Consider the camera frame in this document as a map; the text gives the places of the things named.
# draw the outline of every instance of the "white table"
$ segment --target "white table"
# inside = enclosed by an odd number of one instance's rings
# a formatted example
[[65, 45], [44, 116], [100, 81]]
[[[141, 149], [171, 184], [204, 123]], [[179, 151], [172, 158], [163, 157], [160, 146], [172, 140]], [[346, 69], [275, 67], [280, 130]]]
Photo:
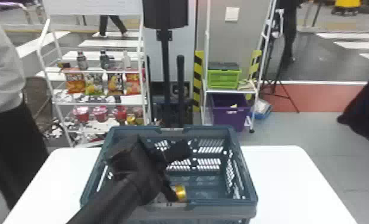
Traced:
[[[296, 146], [242, 147], [259, 202], [250, 223], [356, 224], [307, 153]], [[79, 198], [99, 148], [54, 151], [4, 224], [63, 224]]]

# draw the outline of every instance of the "red floor mat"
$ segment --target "red floor mat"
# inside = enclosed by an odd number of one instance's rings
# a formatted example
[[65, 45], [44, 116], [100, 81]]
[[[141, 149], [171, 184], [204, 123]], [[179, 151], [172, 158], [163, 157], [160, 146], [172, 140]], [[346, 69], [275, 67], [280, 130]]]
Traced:
[[[300, 112], [342, 112], [364, 86], [285, 84], [284, 87]], [[276, 93], [285, 95], [280, 85]], [[288, 99], [267, 95], [263, 98], [273, 105], [275, 112], [295, 112]]]

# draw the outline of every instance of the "black speaker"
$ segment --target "black speaker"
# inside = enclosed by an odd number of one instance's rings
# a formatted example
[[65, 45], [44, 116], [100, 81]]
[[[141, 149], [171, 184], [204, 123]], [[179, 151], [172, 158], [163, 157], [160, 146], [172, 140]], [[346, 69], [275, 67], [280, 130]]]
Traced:
[[189, 25], [188, 0], [143, 0], [144, 26], [176, 29]]

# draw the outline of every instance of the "red cup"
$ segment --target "red cup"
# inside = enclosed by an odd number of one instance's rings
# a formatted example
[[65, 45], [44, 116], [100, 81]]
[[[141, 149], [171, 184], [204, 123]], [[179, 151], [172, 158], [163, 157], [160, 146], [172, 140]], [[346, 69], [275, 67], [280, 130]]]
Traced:
[[73, 114], [80, 122], [88, 122], [90, 120], [89, 107], [77, 107], [73, 109]]
[[106, 122], [108, 120], [108, 109], [107, 106], [97, 106], [93, 109], [93, 115], [96, 117], [98, 122]]
[[125, 122], [126, 121], [127, 110], [124, 107], [113, 109], [112, 114], [114, 115], [116, 121], [118, 121], [118, 122]]

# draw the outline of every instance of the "blue plastic basket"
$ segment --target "blue plastic basket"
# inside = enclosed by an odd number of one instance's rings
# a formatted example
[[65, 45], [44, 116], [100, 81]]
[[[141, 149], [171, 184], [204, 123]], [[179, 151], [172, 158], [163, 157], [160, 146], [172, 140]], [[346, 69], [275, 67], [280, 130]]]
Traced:
[[192, 156], [167, 168], [172, 184], [186, 187], [188, 203], [152, 203], [138, 207], [131, 220], [192, 223], [197, 219], [210, 223], [213, 219], [220, 223], [225, 219], [225, 223], [242, 223], [255, 216], [258, 197], [236, 134], [227, 126], [192, 126], [174, 130], [111, 128], [81, 197], [82, 205], [96, 194], [108, 173], [102, 162], [107, 149], [134, 134], [139, 134], [146, 144], [156, 146], [158, 150], [166, 150], [176, 141], [185, 139], [192, 149]]

